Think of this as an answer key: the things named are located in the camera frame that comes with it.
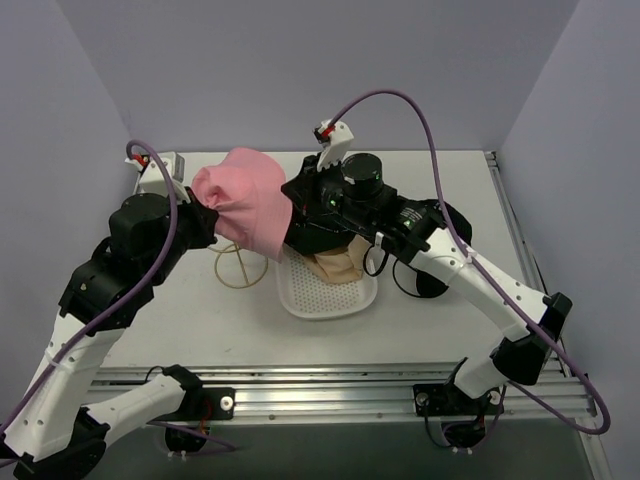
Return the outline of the pink bucket hat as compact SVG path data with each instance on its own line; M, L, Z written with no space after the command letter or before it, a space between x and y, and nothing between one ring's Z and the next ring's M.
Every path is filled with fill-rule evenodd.
M280 261L292 219L292 203L282 193L282 167L267 154L232 149L218 165L201 168L191 189L218 213L215 232L241 248Z

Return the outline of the black NY baseball cap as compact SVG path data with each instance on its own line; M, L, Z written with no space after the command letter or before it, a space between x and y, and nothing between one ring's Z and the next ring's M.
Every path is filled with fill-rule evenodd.
M473 227L469 220L447 202L429 199L407 202L401 211L403 233L408 233L407 251L401 251L392 266L392 278L405 295L434 299L445 294L460 273L465 260L454 235L469 248ZM398 279L397 265L413 271L414 287L407 289Z

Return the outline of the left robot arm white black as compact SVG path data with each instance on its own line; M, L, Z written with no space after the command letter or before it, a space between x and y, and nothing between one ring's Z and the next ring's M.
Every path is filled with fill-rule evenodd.
M215 243L217 219L190 188L175 204L166 195L135 194L110 216L108 237L72 273L34 379L1 427L15 478L83 479L128 433L160 417L204 414L203 383L180 365L108 401L86 404L85 396L155 287L187 251Z

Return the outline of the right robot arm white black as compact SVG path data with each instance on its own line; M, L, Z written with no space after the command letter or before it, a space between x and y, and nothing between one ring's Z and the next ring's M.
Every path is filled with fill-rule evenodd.
M320 169L307 156L281 188L293 204L286 244L301 255L332 247L349 234L431 278L437 293L452 289L488 317L501 341L480 358L465 358L444 388L444 400L464 413L507 382L532 386L564 327L571 300L517 281L473 250L457 244L444 204L406 198L385 184L381 160L357 153Z

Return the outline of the black cap green brim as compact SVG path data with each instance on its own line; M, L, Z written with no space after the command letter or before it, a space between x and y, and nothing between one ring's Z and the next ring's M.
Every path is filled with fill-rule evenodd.
M303 256L310 256L347 247L355 233L333 220L292 216L284 243Z

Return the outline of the white perforated tray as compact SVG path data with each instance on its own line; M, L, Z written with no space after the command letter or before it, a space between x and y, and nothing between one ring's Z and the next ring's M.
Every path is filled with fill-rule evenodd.
M309 321L333 320L370 307L378 293L378 280L366 274L357 281L329 284L305 265L291 249L275 265L279 300L291 315Z

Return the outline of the beige cloth hat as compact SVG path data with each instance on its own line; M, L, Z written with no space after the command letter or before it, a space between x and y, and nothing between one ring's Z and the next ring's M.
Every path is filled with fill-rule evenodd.
M303 258L306 267L327 284L359 281L364 273L364 256L371 244L356 236L346 247L338 247Z

